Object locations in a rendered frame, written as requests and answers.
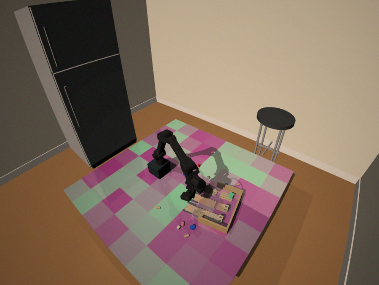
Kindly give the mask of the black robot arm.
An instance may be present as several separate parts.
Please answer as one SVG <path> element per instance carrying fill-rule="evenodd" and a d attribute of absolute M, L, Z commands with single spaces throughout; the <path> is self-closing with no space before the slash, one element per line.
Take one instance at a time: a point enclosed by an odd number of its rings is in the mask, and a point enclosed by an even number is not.
<path fill-rule="evenodd" d="M 195 190 L 198 193 L 202 194 L 202 192 L 207 187 L 206 182 L 198 176 L 198 173 L 200 172 L 197 165 L 190 157 L 186 156 L 185 152 L 176 140 L 176 136 L 173 135 L 173 132 L 168 129 L 161 131 L 157 133 L 157 139 L 159 140 L 157 149 L 152 154 L 153 158 L 156 160 L 155 163 L 161 166 L 166 162 L 163 156 L 166 154 L 164 148 L 166 143 L 168 143 L 180 161 L 180 167 L 185 174 L 186 181 L 194 185 L 192 186 L 192 191 Z"/>

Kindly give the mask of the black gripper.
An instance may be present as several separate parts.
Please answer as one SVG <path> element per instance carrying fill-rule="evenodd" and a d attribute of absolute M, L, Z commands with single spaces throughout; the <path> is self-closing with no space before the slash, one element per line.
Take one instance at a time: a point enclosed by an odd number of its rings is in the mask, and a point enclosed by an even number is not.
<path fill-rule="evenodd" d="M 186 189 L 188 189 L 186 192 L 183 192 L 180 196 L 181 200 L 190 201 L 192 198 L 195 198 L 196 191 L 192 191 L 192 186 L 194 186 L 192 183 L 188 183 L 185 181 L 185 184 L 187 184 Z"/>

